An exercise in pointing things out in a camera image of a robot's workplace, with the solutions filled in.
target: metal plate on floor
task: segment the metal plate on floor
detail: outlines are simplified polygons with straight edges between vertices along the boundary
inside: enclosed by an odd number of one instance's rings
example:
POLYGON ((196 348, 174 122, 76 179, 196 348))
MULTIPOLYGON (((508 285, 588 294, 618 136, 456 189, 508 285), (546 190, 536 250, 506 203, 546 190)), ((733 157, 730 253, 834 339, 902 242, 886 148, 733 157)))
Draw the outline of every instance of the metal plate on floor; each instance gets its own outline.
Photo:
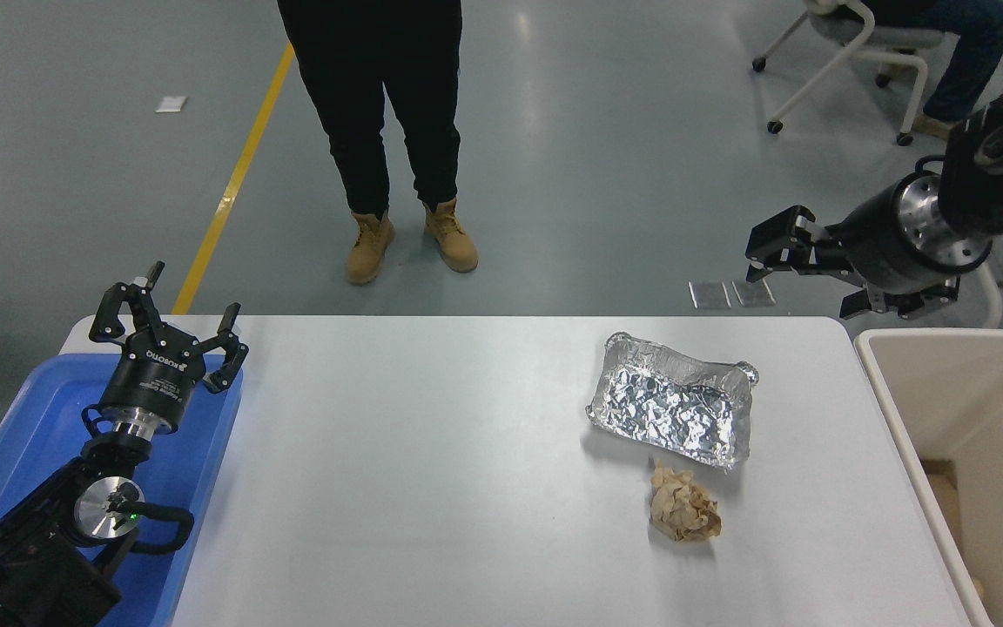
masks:
POLYGON ((696 309, 729 309, 729 294, 724 283, 689 281, 691 300, 696 309))
POLYGON ((753 283, 736 281, 733 283, 733 294, 736 294, 737 302, 742 307, 772 307, 776 303, 764 279, 753 283))
POLYGON ((155 112, 181 112, 184 103, 188 101, 187 95, 165 95, 160 99, 160 103, 156 104, 155 112))

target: robotic arm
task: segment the robotic arm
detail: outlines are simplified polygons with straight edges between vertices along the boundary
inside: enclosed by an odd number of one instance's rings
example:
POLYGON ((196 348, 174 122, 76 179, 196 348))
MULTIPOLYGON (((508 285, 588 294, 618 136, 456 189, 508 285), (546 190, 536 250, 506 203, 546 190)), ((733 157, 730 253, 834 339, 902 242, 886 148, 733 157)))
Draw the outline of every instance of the robotic arm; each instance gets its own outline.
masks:
POLYGON ((0 520, 0 627, 94 627, 122 599, 111 577, 128 553, 166 555, 189 539, 192 512, 146 503, 134 468, 155 433, 178 431, 196 382, 212 393, 231 386, 248 347, 234 332, 239 303, 203 342, 161 321, 150 293, 162 268, 156 262, 143 285, 115 283, 103 295, 88 337, 122 346, 122 356, 98 404, 83 408, 91 438, 0 520), (124 339, 123 303, 135 327, 124 339), (227 356, 207 373, 203 356, 218 346, 227 356), (142 519, 176 524, 172 540, 136 540, 142 519), (103 548, 87 559, 79 549, 91 547, 103 548))
POLYGON ((860 288, 840 316, 896 311, 919 318, 956 302, 960 276, 1003 235, 1003 95, 951 130, 947 154, 925 158, 832 226, 801 206, 749 234, 745 280, 775 271, 825 274, 860 288), (942 174, 927 170, 942 161, 942 174))

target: black pants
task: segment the black pants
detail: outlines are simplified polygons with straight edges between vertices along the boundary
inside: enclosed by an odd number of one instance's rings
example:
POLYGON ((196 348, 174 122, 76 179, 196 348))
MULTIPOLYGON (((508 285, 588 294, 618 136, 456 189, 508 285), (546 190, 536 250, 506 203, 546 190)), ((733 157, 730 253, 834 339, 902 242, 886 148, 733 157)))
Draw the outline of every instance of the black pants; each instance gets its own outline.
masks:
POLYGON ((418 198, 457 194, 459 0, 278 0, 304 87, 355 214, 381 217, 389 172, 385 96, 405 130, 418 198))

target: tan boot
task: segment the tan boot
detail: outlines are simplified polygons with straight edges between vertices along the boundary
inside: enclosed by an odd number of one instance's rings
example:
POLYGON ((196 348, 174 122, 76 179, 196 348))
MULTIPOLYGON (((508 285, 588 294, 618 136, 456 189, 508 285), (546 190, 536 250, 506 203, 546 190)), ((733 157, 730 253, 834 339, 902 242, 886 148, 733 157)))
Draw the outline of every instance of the tan boot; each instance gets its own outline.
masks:
POLYGON ((378 277, 386 247, 393 242, 395 233, 387 211, 380 222, 374 215, 351 212, 351 217, 359 224, 359 238, 346 256, 346 281, 363 286, 378 277))
POLYGON ((425 231, 435 243, 438 243, 438 254, 443 263, 456 273, 470 273, 478 267, 478 251, 474 250, 474 242, 458 225, 454 217, 454 203, 458 199, 441 202, 435 206, 434 214, 425 206, 425 231))
POLYGON ((917 112, 915 122, 912 122, 912 130, 947 141, 951 138, 951 128, 954 127, 954 124, 955 122, 944 122, 941 119, 927 117, 922 112, 917 112))

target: person in jeans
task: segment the person in jeans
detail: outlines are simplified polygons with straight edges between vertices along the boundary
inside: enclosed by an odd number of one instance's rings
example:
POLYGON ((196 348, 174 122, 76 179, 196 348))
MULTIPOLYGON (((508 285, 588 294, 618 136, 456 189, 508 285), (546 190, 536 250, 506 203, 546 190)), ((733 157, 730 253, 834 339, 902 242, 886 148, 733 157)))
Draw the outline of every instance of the person in jeans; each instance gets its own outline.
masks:
POLYGON ((947 71, 916 116, 915 130, 947 139, 974 110, 1003 56, 1003 0, 864 0, 877 23, 959 36, 947 71))
POLYGON ((478 253, 454 217, 458 0, 278 0, 278 8, 358 223, 346 280, 377 278, 393 240, 381 138, 385 94, 405 130, 425 231, 448 267, 469 273, 478 253))

